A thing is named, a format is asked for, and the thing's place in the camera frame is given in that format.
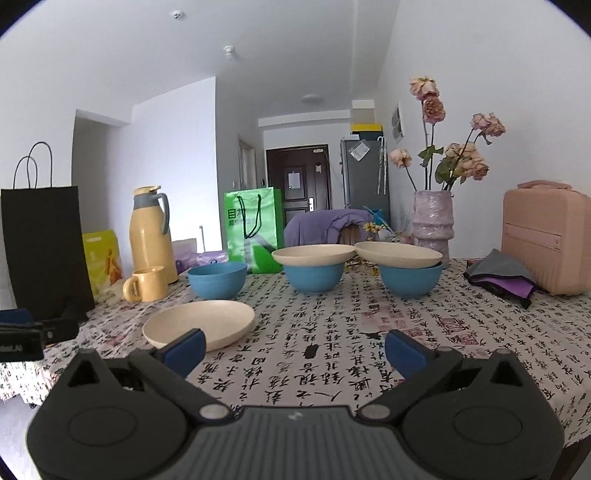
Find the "beige plate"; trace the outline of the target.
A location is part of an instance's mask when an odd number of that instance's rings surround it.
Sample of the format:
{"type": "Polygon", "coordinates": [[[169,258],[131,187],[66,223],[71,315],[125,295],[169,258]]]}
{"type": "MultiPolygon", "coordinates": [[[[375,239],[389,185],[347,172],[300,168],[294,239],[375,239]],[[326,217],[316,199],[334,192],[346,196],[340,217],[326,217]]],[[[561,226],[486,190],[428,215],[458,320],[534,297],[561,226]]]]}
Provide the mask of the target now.
{"type": "Polygon", "coordinates": [[[443,261],[442,253],[410,244],[367,241],[356,243],[355,248],[363,260],[393,268],[422,269],[443,261]]]}
{"type": "Polygon", "coordinates": [[[351,260],[356,255],[356,248],[342,244],[303,245],[278,249],[271,255],[283,266],[321,267],[351,260]]]}
{"type": "Polygon", "coordinates": [[[207,300],[161,310],[142,326],[143,337],[162,348],[192,329],[204,332],[206,351],[219,350],[248,335],[256,325],[256,312],[245,303],[207,300]]]}

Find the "blue bowl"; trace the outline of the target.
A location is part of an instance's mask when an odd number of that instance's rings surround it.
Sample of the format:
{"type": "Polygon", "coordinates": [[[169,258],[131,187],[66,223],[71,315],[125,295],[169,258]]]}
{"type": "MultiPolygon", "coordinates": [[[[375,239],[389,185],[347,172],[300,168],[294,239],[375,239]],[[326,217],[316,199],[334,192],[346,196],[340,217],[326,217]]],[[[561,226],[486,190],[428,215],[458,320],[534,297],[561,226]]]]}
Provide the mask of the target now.
{"type": "Polygon", "coordinates": [[[245,285],[247,265],[242,262],[212,263],[187,271],[192,291],[204,300],[231,300],[245,285]]]}
{"type": "Polygon", "coordinates": [[[381,280],[388,290],[402,298],[417,299],[426,296],[438,285],[443,264],[419,269],[379,266],[381,280]]]}
{"type": "Polygon", "coordinates": [[[287,281],[298,292],[321,294],[331,291],[339,284],[345,264],[325,266],[284,266],[287,281]]]}

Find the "black paper bag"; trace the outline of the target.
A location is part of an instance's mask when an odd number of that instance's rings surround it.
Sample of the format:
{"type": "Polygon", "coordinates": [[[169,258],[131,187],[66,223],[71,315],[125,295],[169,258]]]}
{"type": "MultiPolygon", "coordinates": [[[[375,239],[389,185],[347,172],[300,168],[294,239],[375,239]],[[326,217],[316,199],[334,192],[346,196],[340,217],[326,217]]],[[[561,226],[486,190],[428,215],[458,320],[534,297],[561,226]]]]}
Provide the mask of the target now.
{"type": "Polygon", "coordinates": [[[53,184],[48,149],[48,185],[39,184],[33,149],[18,160],[12,184],[1,191],[1,220],[15,304],[34,320],[83,322],[94,308],[84,256],[75,186],[53,184]]]}

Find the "yellow mug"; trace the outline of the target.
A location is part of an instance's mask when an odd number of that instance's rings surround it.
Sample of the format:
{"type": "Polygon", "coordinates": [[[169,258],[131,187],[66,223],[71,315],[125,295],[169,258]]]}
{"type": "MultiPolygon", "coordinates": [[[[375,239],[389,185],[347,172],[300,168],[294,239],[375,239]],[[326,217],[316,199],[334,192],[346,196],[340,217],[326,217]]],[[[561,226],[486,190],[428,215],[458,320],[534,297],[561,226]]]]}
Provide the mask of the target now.
{"type": "Polygon", "coordinates": [[[168,284],[162,266],[136,270],[123,283],[122,297],[132,303],[153,302],[168,295],[168,284]]]}

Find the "purple tissue pack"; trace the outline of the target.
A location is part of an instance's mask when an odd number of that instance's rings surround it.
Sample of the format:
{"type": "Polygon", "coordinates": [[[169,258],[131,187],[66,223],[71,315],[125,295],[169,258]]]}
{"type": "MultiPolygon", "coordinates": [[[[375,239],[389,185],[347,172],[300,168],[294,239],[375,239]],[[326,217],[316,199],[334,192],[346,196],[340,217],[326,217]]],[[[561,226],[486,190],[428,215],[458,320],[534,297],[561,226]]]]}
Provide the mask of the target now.
{"type": "Polygon", "coordinates": [[[228,253],[225,251],[198,253],[197,240],[194,238],[173,241],[172,251],[178,274],[194,267],[228,262],[228,253]]]}

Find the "calligraphy print tablecloth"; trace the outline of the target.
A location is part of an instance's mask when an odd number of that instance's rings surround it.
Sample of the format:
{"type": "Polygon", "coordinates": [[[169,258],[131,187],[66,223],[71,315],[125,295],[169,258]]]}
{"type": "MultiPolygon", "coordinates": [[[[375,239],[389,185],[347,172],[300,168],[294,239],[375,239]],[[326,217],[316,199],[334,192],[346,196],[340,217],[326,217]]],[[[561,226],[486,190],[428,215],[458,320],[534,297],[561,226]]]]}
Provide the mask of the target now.
{"type": "Polygon", "coordinates": [[[189,381],[232,408],[348,405],[358,408],[396,386],[384,334],[485,358],[514,351],[558,415],[568,443],[590,433],[590,299],[535,294],[529,308],[470,285],[450,265],[426,297],[393,296],[372,268],[346,270],[334,290],[298,293],[286,277],[253,275],[239,299],[256,326],[209,353],[189,381]]]}

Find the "yellow thermos jug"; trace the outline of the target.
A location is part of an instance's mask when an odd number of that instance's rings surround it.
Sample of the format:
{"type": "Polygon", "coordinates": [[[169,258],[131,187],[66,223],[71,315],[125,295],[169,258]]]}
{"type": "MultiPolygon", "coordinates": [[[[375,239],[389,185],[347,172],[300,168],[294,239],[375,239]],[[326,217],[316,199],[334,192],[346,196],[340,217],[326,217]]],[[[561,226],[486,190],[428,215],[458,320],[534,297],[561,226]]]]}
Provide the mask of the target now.
{"type": "Polygon", "coordinates": [[[168,198],[159,185],[133,191],[129,241],[134,269],[161,266],[168,285],[178,280],[169,220],[168,198]]]}

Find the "grey purple folded cloth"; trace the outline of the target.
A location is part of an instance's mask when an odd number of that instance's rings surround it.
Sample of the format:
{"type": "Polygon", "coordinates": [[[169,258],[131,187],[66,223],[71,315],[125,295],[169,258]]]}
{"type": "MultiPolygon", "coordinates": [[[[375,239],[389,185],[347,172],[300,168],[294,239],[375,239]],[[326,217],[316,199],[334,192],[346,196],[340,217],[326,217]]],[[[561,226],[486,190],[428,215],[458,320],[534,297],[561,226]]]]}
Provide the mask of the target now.
{"type": "Polygon", "coordinates": [[[530,307],[531,297],[539,289],[521,261],[498,249],[468,264],[464,277],[471,285],[482,287],[500,298],[513,299],[524,309],[530,307]]]}

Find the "purple textured vase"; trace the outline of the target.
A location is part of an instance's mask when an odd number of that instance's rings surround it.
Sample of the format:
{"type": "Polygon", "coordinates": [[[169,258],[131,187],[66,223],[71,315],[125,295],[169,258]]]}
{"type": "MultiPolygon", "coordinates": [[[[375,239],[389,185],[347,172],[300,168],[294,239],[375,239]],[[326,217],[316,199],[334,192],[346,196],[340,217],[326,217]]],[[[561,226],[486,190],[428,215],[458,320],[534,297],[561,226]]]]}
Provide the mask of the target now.
{"type": "Polygon", "coordinates": [[[413,235],[418,246],[441,253],[443,266],[449,265],[449,242],[455,235],[453,197],[449,191],[415,193],[413,235]]]}

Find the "yellow flower branch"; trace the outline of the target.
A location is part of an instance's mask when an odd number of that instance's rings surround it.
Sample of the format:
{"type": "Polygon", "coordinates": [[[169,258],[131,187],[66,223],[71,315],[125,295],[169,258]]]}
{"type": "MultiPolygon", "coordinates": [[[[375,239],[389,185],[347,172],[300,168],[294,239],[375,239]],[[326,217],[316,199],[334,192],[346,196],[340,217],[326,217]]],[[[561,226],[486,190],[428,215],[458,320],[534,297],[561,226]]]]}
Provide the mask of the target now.
{"type": "MultiPolygon", "coordinates": [[[[387,239],[391,233],[391,230],[382,223],[365,222],[363,224],[352,224],[343,228],[339,235],[339,241],[342,244],[355,246],[356,243],[360,242],[387,239]]],[[[353,256],[352,260],[346,261],[346,269],[351,271],[369,269],[373,275],[377,275],[379,272],[376,263],[365,260],[358,254],[353,256]]]]}

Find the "chair with purple blanket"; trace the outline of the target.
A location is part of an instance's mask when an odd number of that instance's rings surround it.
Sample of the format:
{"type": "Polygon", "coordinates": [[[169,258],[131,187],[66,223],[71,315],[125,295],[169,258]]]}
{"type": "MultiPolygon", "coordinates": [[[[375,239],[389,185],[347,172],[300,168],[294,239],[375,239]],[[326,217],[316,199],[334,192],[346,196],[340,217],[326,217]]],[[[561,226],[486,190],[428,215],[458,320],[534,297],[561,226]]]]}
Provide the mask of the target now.
{"type": "Polygon", "coordinates": [[[370,211],[360,209],[318,210],[297,214],[284,228],[284,246],[338,244],[343,228],[365,222],[378,223],[370,211]]]}

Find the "green paper bag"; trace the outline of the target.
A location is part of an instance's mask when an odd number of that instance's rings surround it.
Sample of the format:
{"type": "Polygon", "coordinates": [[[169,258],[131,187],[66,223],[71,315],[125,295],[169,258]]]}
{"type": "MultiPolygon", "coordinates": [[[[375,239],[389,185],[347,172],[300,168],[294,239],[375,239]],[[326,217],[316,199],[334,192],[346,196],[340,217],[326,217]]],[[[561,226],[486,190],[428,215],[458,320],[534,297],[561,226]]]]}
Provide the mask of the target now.
{"type": "Polygon", "coordinates": [[[232,262],[247,265],[252,274],[280,273],[273,252],[283,248],[283,200],[273,187],[224,194],[226,251],[232,262]]]}

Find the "pink small suitcase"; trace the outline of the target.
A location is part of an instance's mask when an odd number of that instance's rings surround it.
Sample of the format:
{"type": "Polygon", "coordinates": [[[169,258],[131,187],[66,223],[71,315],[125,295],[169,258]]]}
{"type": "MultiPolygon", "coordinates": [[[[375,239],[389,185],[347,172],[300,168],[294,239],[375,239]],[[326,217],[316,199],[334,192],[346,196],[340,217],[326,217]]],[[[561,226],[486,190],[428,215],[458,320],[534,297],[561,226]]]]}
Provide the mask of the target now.
{"type": "Polygon", "coordinates": [[[553,295],[590,291],[590,197],[568,184],[521,183],[503,198],[501,251],[553,295]]]}

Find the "grey refrigerator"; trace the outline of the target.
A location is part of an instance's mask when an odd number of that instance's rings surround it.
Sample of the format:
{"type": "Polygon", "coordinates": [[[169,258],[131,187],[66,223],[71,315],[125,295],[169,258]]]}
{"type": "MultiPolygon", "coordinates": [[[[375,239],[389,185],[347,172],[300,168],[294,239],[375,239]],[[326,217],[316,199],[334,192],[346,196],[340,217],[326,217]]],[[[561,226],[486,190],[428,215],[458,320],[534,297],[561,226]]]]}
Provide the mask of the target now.
{"type": "Polygon", "coordinates": [[[341,141],[342,185],[346,208],[390,214],[390,195],[383,138],[341,141]]]}

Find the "yellow box on fridge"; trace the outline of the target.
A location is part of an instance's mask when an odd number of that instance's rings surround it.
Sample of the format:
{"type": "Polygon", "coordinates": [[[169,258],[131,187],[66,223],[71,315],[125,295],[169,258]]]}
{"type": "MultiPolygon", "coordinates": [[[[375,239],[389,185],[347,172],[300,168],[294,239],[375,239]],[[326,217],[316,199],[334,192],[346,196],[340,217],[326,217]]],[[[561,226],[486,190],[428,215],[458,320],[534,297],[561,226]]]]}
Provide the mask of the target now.
{"type": "Polygon", "coordinates": [[[374,132],[377,134],[383,133],[383,126],[377,123],[352,123],[351,132],[353,134],[362,134],[374,132]]]}

